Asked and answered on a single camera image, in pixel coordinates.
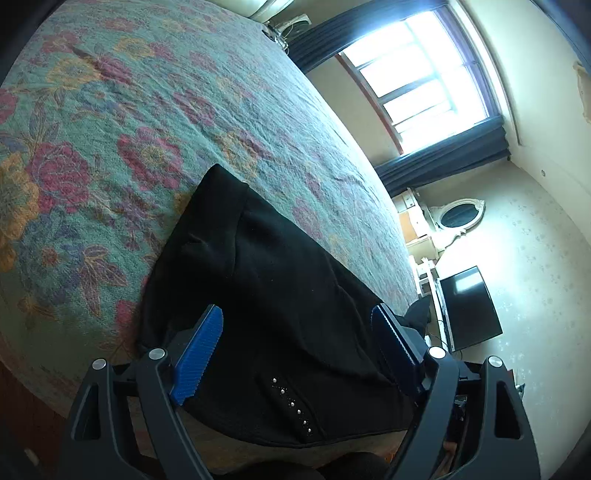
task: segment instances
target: window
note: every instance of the window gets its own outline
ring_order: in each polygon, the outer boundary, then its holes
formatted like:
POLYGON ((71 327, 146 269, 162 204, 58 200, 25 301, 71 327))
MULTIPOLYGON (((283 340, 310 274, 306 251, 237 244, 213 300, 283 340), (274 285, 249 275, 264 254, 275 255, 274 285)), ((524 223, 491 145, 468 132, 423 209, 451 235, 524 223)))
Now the window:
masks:
POLYGON ((340 61, 374 101, 401 153, 497 113, 483 69, 446 7, 361 38, 341 52, 340 61))

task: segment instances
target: metal screw head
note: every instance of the metal screw head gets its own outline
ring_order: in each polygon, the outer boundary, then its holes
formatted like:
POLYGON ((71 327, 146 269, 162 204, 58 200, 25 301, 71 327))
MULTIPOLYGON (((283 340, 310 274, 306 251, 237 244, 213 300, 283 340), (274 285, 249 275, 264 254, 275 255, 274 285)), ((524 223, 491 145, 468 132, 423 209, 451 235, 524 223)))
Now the metal screw head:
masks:
POLYGON ((154 350, 150 350, 148 355, 152 360, 160 360, 164 355, 166 355, 166 352, 161 348, 155 348, 154 350))
POLYGON ((503 360, 494 355, 488 358, 488 362, 495 368, 500 368, 503 366, 503 360))
POLYGON ((94 362, 92 362, 92 368, 95 370, 102 370, 107 364, 107 360, 104 358, 97 358, 94 362))
POLYGON ((432 346, 429 349, 429 355, 433 358, 443 358, 445 356, 445 350, 439 346, 432 346))

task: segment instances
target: black monitor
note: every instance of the black monitor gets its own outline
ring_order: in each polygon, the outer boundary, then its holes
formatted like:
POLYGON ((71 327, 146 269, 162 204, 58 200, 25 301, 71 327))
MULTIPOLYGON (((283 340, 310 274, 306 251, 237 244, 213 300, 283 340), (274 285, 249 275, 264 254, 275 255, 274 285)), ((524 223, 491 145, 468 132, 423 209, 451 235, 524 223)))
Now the black monitor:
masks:
POLYGON ((443 297, 444 328, 450 352, 503 333, 491 295, 478 267, 438 282, 443 297))

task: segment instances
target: floral bedspread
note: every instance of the floral bedspread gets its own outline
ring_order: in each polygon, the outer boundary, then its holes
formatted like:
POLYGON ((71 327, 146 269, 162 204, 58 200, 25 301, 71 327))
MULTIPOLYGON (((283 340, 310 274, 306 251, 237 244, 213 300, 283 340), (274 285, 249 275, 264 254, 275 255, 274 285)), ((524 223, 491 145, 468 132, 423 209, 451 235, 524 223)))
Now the floral bedspread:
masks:
POLYGON ((397 313, 414 284, 388 195, 261 25, 203 0, 68 0, 0 89, 0 357, 66 415, 133 355, 150 268, 220 163, 397 313))

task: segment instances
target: blue gripper pad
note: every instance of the blue gripper pad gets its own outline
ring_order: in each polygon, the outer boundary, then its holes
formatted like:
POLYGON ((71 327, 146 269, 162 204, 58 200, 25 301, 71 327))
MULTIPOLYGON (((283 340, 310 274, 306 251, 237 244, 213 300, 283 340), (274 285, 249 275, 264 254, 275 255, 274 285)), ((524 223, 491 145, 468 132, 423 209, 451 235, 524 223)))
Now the blue gripper pad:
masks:
POLYGON ((382 351, 390 373, 396 379, 402 393, 411 398, 418 397, 424 391, 421 385, 421 363, 422 354, 427 349, 425 341, 416 330, 411 331, 412 329, 401 326, 396 318, 381 306, 376 306, 372 310, 371 327, 374 341, 382 351), (417 344, 423 343, 424 351, 420 351, 409 338, 409 334, 412 333, 417 337, 417 344))
POLYGON ((183 405, 187 398, 195 395, 203 372, 222 335, 222 329, 222 309, 212 305, 207 308, 192 330, 177 334, 180 336, 187 332, 192 333, 192 337, 174 365, 174 387, 170 397, 176 405, 183 405))

